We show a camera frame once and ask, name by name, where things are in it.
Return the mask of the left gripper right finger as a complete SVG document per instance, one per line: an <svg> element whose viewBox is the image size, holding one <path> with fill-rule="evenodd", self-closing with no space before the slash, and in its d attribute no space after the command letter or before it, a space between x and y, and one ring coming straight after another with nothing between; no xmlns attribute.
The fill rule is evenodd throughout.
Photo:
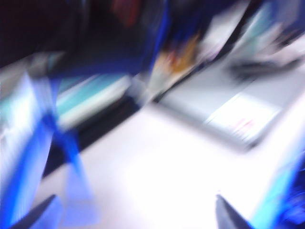
<svg viewBox="0 0 305 229"><path fill-rule="evenodd" d="M215 214L219 229L243 228L243 218L221 195L217 195Z"/></svg>

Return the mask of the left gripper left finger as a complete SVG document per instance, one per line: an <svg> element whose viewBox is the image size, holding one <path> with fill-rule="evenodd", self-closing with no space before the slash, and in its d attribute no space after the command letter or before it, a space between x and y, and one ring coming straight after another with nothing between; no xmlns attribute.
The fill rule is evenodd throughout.
<svg viewBox="0 0 305 229"><path fill-rule="evenodd" d="M38 223L38 221L42 219L47 210L51 208L51 204L55 199L56 195L49 196L39 205L30 210L29 213L23 216L18 222L10 226L10 229L30 229L35 223Z"/></svg>

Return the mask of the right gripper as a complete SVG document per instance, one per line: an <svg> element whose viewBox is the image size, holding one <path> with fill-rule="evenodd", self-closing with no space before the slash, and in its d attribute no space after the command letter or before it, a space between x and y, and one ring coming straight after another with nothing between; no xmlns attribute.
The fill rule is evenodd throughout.
<svg viewBox="0 0 305 229"><path fill-rule="evenodd" d="M78 72L150 72L168 25L167 0L94 0L72 66Z"/></svg>

